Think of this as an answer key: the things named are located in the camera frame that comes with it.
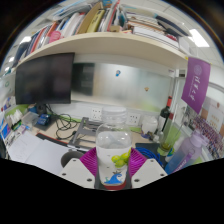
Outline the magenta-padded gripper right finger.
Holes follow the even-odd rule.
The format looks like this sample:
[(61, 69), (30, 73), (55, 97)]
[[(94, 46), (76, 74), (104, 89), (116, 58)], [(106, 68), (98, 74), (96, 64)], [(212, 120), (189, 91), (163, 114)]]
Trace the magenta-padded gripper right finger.
[(147, 159), (136, 149), (131, 149), (128, 174), (132, 188), (141, 188), (167, 175), (155, 159)]

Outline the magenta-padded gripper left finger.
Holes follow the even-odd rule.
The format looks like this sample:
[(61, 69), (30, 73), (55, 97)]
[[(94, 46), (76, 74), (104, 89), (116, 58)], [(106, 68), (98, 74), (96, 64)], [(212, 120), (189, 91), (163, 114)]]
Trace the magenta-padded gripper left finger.
[(89, 171), (82, 160), (83, 153), (69, 151), (61, 158), (62, 171), (59, 176), (80, 187), (93, 189), (95, 176)]

